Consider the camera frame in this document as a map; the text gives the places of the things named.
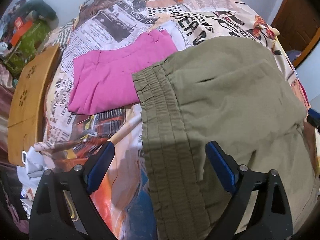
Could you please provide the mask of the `olive green pants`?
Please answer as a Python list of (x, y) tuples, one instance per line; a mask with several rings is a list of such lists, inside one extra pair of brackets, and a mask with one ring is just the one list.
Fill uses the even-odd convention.
[(206, 157), (215, 140), (239, 164), (275, 169), (293, 230), (319, 191), (303, 134), (306, 107), (262, 44), (220, 36), (133, 75), (142, 107), (143, 151), (160, 239), (204, 239), (231, 196)]

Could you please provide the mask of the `white crumpled cloth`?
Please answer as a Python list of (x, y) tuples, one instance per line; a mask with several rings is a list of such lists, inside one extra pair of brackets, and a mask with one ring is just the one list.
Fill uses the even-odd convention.
[(17, 176), (22, 183), (21, 196), (27, 197), (29, 190), (36, 191), (41, 177), (45, 170), (48, 169), (44, 157), (40, 152), (35, 151), (31, 146), (27, 152), (22, 151), (24, 167), (17, 166)]

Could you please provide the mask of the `wooden door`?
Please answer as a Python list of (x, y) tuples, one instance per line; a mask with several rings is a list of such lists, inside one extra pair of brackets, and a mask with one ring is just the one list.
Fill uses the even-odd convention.
[(292, 60), (295, 68), (319, 44), (319, 12), (308, 0), (283, 0), (271, 26), (279, 31), (278, 40), (287, 54), (300, 52)]

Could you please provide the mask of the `pink folded garment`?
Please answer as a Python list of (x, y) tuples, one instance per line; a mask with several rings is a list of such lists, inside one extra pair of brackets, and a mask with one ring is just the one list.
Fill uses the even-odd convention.
[(68, 110), (95, 115), (139, 102), (132, 74), (166, 59), (177, 48), (166, 30), (142, 33), (133, 44), (92, 50), (73, 61), (74, 84)]

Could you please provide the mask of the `newspaper print bedsheet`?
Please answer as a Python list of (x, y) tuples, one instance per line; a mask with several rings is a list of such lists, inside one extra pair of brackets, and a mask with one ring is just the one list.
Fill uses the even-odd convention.
[[(87, 0), (54, 81), (44, 145), (48, 174), (108, 171), (89, 195), (37, 188), (38, 239), (205, 239), (231, 195), (208, 160), (215, 140), (252, 171), (277, 170), (293, 232), (319, 191), (308, 98), (277, 33), (240, 0)], [(62, 209), (56, 202), (64, 204)]]

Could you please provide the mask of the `orange box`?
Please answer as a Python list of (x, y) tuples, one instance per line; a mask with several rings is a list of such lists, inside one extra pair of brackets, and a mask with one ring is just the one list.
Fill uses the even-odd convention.
[(16, 31), (13, 34), (12, 39), (10, 41), (12, 46), (16, 46), (16, 44), (18, 43), (19, 39), (32, 27), (32, 25), (33, 25), (32, 21), (23, 22), (21, 17), (18, 17), (15, 20), (14, 26), (16, 28)]

